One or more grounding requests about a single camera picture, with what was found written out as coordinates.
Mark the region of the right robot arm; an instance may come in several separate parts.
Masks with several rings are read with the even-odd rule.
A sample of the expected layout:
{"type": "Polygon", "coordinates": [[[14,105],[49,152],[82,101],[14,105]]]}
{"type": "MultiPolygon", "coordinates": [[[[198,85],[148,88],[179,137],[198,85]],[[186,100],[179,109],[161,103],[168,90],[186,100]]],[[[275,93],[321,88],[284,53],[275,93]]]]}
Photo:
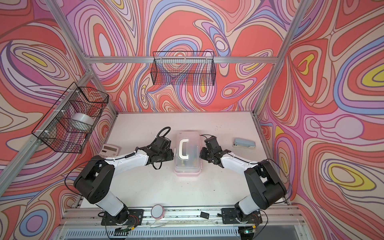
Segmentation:
{"type": "Polygon", "coordinates": [[[223,169],[234,171],[245,177],[250,194],[234,206],[239,220],[259,210],[266,210],[283,198],[287,188],[268,160],[249,161],[236,156],[230,150],[219,145],[217,137],[210,136],[204,140],[200,158],[223,169]]]}

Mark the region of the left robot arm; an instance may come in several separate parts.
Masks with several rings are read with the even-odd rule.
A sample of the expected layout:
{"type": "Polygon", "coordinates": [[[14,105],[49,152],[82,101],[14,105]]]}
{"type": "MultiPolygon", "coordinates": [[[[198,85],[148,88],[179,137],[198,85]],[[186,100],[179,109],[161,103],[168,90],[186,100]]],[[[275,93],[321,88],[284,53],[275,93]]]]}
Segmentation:
{"type": "Polygon", "coordinates": [[[113,158],[94,156],[86,164],[74,181],[74,187],[90,203],[103,209],[114,218],[129,215],[126,205],[111,191],[110,186],[115,176],[137,167],[172,161],[174,153],[171,140],[157,136],[148,146],[137,147],[132,153],[113,158]]]}

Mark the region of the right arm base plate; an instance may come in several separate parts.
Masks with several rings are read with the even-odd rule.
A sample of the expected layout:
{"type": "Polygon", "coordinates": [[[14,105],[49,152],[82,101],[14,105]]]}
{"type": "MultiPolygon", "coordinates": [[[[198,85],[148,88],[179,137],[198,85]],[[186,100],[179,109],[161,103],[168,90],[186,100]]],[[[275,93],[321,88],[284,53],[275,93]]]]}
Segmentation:
{"type": "Polygon", "coordinates": [[[222,208],[221,213],[218,213],[217,216],[222,218],[223,224],[253,224],[258,226],[263,222],[260,211],[245,215],[240,209],[222,208]]]}

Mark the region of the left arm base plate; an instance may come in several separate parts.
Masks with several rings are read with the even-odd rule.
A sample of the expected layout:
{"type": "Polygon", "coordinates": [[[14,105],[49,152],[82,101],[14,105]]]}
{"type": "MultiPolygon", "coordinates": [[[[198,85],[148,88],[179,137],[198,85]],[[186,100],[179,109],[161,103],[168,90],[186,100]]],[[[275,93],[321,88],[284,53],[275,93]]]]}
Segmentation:
{"type": "Polygon", "coordinates": [[[115,217],[107,212],[99,213],[102,226],[128,226],[137,227],[142,224],[144,209],[123,209],[115,217]]]}

